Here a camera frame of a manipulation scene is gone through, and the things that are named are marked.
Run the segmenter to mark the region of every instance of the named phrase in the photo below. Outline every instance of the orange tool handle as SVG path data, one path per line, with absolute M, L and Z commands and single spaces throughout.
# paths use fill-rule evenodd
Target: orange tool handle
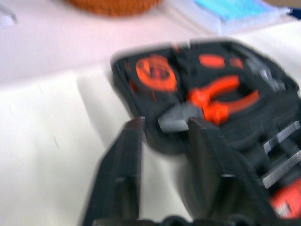
M 237 75 L 229 75 L 211 82 L 203 88 L 192 89 L 188 99 L 200 108 L 208 105 L 211 100 L 221 94 L 235 91 L 239 87 L 239 78 Z
M 221 101 L 213 101 L 211 104 L 202 107 L 204 119 L 210 121 L 214 125 L 221 125 L 228 120 L 232 113 L 242 111 L 253 105 L 259 99 L 258 91 L 254 91 L 248 96 L 236 101 L 223 103 Z
M 231 102 L 211 100 L 221 94 L 235 91 L 240 85 L 237 75 L 225 76 L 200 89 L 193 89 L 188 99 L 203 110 L 204 119 L 215 125 L 224 123 L 230 114 L 242 111 L 253 105 L 259 99 L 258 91 L 248 96 Z

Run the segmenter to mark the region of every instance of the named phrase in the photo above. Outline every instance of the tool case compartment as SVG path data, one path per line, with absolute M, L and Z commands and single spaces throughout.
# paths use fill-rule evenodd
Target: tool case compartment
M 280 180 L 272 189 L 266 189 L 255 170 L 254 162 L 244 153 L 229 146 L 220 128 L 198 118 L 190 119 L 189 128 L 191 150 L 187 156 L 193 169 L 191 184 L 196 194 L 193 197 L 198 203 L 197 211 L 191 211 L 194 213 L 193 217 L 226 220 L 231 214 L 241 214 L 258 222 L 301 225 L 301 215 L 299 219 L 283 219 L 271 206 L 271 197 L 275 190 L 285 186 L 285 183 L 301 180 L 300 163 L 288 173 L 290 179 Z M 296 131 L 286 140 L 300 149 L 300 135 Z M 299 196 L 293 198 L 301 202 L 300 182 L 298 189 Z M 191 190 L 187 197 L 189 203 L 192 198 Z
M 241 115 L 238 114 L 238 117 L 230 117 L 229 122 L 220 127 L 228 144 L 241 149 L 245 145 L 252 144 L 258 135 L 258 128 L 268 129 L 271 125 L 274 126 L 275 122 L 265 117 L 267 112 L 278 112 L 281 118 L 274 120 L 278 120 L 280 124 L 288 124 L 293 120 L 298 108 L 295 105 L 298 101 L 296 95 L 298 85 L 276 63 L 253 49 L 236 41 L 223 40 L 192 42 L 189 46 L 181 45 L 176 48 L 169 46 L 138 53 L 125 53 L 111 61 L 113 81 L 132 115 L 146 118 L 148 143 L 165 154 L 184 153 L 189 149 L 188 133 L 185 131 L 164 133 L 158 124 L 158 117 L 172 106 L 186 101 L 191 88 L 203 87 L 228 74 L 237 74 L 241 78 L 250 77 L 253 72 L 240 53 L 241 50 L 251 52 L 257 60 L 266 64 L 272 76 L 282 81 L 287 91 L 285 95 L 283 92 L 268 94 L 268 97 L 262 98 L 249 110 L 250 113 L 244 111 Z M 160 89 L 164 81 L 167 84 L 166 90 Z M 260 85 L 262 90 L 268 90 L 265 82 L 261 82 Z M 218 100 L 232 101 L 251 92 L 247 86 L 241 86 L 236 92 L 223 95 Z M 271 103 L 270 109 L 267 109 L 267 103 Z

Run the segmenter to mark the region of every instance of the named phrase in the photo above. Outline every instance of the metal tool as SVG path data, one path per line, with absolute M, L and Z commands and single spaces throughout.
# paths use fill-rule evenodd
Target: metal tool
M 0 29 L 16 24 L 16 16 L 9 9 L 0 5 Z
M 187 121 L 190 117 L 204 118 L 215 125 L 224 123 L 231 114 L 250 107 L 259 99 L 256 90 L 236 101 L 212 101 L 221 94 L 235 91 L 239 85 L 239 77 L 232 75 L 219 78 L 206 87 L 191 90 L 188 94 L 188 102 L 176 105 L 158 118 L 162 131 L 188 130 Z
M 262 178 L 262 183 L 266 189 L 273 186 L 279 179 L 288 173 L 295 165 L 301 162 L 301 150 L 294 154 L 291 158 L 281 163 L 276 168 L 266 173 Z
M 231 50 L 236 51 L 244 57 L 245 62 L 250 67 L 251 71 L 254 74 L 260 74 L 274 92 L 285 90 L 285 84 L 273 78 L 270 68 L 259 60 L 252 52 L 239 45 L 231 45 Z
M 295 121 L 290 124 L 288 127 L 280 131 L 276 136 L 269 139 L 267 142 L 263 144 L 263 149 L 265 153 L 269 153 L 277 144 L 284 141 L 288 138 L 292 133 L 301 129 L 300 121 Z

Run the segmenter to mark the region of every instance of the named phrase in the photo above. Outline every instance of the orange object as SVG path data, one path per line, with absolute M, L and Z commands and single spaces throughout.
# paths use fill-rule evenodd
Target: orange object
M 177 81 L 166 58 L 158 55 L 140 59 L 136 63 L 139 80 L 152 90 L 176 92 Z
M 244 69 L 243 62 L 239 58 L 231 58 L 230 60 L 230 65 L 232 67 L 238 67 L 240 69 Z
M 270 203 L 280 218 L 301 218 L 301 178 L 278 191 Z
M 203 110 L 204 119 L 215 125 L 224 123 L 230 114 L 242 111 L 253 105 L 259 99 L 258 91 L 253 91 L 248 96 L 231 102 L 212 100 L 224 93 L 235 91 L 240 85 L 237 75 L 225 76 L 210 83 L 208 86 L 193 89 L 188 99 Z
M 200 63 L 205 67 L 211 68 L 224 68 L 225 60 L 223 57 L 214 54 L 201 54 L 199 55 Z
M 66 0 L 78 8 L 100 15 L 128 16 L 142 13 L 162 0 Z

